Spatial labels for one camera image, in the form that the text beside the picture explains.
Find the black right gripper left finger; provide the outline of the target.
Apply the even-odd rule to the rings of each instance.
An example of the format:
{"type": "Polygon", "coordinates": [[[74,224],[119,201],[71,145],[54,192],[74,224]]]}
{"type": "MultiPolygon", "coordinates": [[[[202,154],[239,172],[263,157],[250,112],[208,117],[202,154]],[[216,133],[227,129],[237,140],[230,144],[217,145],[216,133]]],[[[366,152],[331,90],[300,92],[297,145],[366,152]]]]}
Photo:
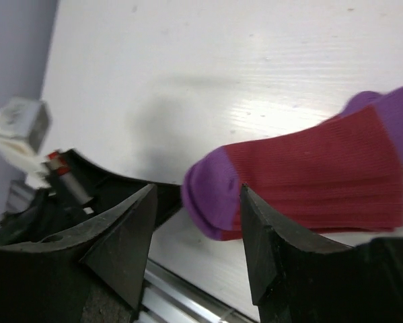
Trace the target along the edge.
{"type": "Polygon", "coordinates": [[[130,322],[140,302],[157,211],[148,184],[39,242],[28,211],[0,229],[0,322],[130,322]]]}

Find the maroon purple orange sock pair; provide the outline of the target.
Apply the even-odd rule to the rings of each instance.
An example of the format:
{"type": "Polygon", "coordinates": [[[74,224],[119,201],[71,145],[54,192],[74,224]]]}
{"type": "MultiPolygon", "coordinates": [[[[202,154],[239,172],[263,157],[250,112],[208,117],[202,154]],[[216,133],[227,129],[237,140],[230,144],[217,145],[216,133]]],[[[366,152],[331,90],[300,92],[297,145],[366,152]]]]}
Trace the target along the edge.
{"type": "Polygon", "coordinates": [[[239,239],[245,184],[319,233],[403,226],[403,87],[361,92],[303,131],[213,150],[187,171],[183,205],[209,238],[239,239]]]}

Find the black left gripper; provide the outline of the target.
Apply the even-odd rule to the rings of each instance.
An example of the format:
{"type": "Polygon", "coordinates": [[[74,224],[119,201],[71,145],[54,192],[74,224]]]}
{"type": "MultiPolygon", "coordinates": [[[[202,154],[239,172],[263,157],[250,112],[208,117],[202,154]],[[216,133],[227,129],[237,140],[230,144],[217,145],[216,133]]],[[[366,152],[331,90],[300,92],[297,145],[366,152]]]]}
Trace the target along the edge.
{"type": "Polygon", "coordinates": [[[101,168],[76,150],[54,151],[62,163],[46,175],[48,188],[39,188],[26,209],[5,212],[0,220],[0,246],[39,242],[76,226],[123,202],[148,185],[101,168]]]}

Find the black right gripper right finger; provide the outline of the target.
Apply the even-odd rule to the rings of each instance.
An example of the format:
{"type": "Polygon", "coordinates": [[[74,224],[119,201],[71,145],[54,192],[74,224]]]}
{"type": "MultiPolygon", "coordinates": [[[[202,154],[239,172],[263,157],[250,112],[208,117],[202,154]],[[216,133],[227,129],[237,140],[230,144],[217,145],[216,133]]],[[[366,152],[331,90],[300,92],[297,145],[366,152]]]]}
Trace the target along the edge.
{"type": "Polygon", "coordinates": [[[403,238],[355,247],[240,192],[252,302],[262,322],[403,322],[403,238]]]}

